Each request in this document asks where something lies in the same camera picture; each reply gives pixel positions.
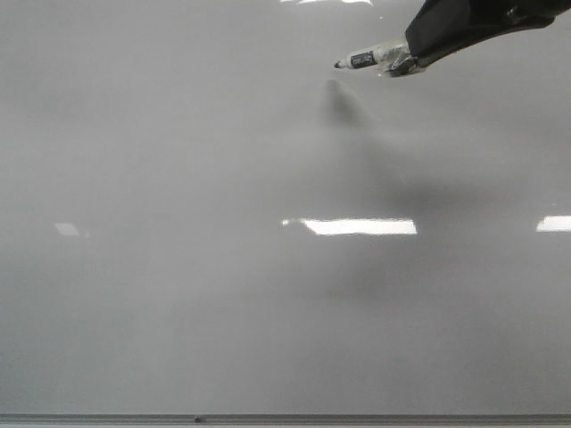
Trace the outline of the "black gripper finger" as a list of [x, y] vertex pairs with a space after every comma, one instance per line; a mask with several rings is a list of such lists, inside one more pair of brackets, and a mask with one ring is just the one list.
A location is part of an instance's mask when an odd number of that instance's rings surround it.
[[557, 15], [553, 8], [428, 8], [414, 19], [414, 61], [428, 67], [489, 39], [548, 27]]
[[518, 1], [426, 1], [405, 38], [414, 56], [446, 55], [497, 37], [521, 17]]

